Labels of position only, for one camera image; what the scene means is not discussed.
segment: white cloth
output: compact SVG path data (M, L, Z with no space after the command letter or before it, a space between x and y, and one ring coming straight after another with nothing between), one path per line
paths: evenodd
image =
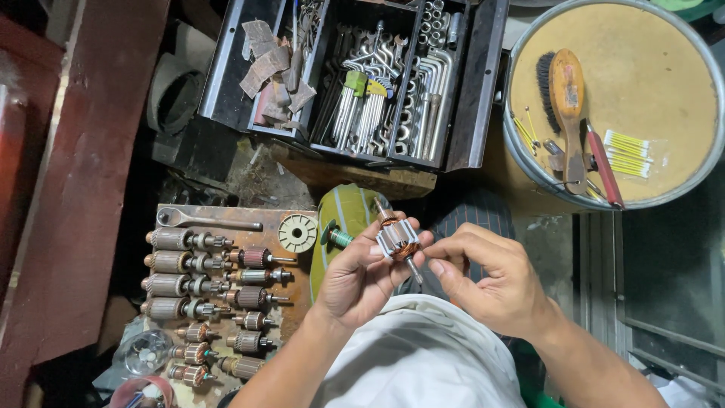
M355 330L312 407L525 405L513 357L491 330L442 299L399 295Z

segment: wooden brush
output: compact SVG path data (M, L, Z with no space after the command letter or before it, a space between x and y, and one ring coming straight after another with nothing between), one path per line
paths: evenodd
M587 192L587 170L584 168L579 116L584 105L584 74L573 52L564 48L548 52L536 64L539 92L549 124L565 141L564 187L571 194Z

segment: black metal toolbox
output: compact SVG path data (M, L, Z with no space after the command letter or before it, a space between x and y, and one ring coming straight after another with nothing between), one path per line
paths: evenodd
M417 40L423 21L431 21L431 16L425 16L425 13L432 10L425 9L424 0L414 0L407 5L384 0L325 0L319 9L318 34L307 57L311 63L307 63L302 72L302 80L317 89L318 94L292 118L299 124L297 128L302 127L306 131L302 132L297 128L275 129L254 124L253 112L257 109L259 95L255 99L250 99L239 86L239 82L252 64L243 54L245 35L241 24L254 19L264 20L270 25L273 33L281 36L284 29L281 26L289 16L291 2L292 0L230 1L199 107L202 116L238 131L269 136L308 154L324 155L332 160L354 161L366 166L414 166L427 171L451 171L481 166L508 0L484 0L476 6L472 6L470 0L444 0L442 11L449 16L452 13L460 13L463 17L462 28L459 30L458 46L450 52L453 72L442 71L452 75L447 91L441 95L440 104L436 105L443 108L441 112L436 112L440 131L436 139L428 138L427 159L423 159L422 156L411 157L414 155L412 151L407 155L402 154L401 147L404 146L394 142L394 136L398 137L399 129L406 127L401 125L401 114L405 123L410 122L406 116L410 111L403 105L410 107L412 99L406 98L407 94L403 91L409 81L414 81L418 77L420 68L416 63L420 64L421 55L425 56L421 54L422 46L417 44ZM371 149L375 146L370 144L368 147L364 141L360 141L359 151L333 145L334 141L331 140L331 131L328 128L329 123L334 122L335 118L331 120L329 116L322 114L330 110L330 106L326 106L326 110L323 109L325 103L328 103L326 90L329 90L326 89L327 83L323 83L323 79L328 81L331 79L329 61L336 46L339 46L336 44L336 37L340 25L347 27L354 25L374 33L379 20L385 22L389 32L407 37L408 44L404 48L404 56L399 59L404 64L400 64L399 75L395 78L397 81L395 86L400 91L393 98L389 96L386 100L387 110L384 112L388 112L389 116L387 136L390 142L387 143L386 149L379 147L377 153L373 155ZM335 95L336 89L332 90L332 94ZM412 149L413 143L408 142L408 144ZM423 137L418 135L415 144L423 146Z

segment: forearm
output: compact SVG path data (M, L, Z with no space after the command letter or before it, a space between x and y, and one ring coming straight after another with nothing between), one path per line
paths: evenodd
M313 306L287 344L241 388L229 407L308 407L351 335L350 329Z
M657 389L631 365L564 317L530 339L567 406L666 408Z

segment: man's right hand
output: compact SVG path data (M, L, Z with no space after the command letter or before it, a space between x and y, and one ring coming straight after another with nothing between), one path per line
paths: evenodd
M489 329L531 341L565 319L542 289L523 246L474 224L423 250L446 294ZM469 259L488 272L473 282Z

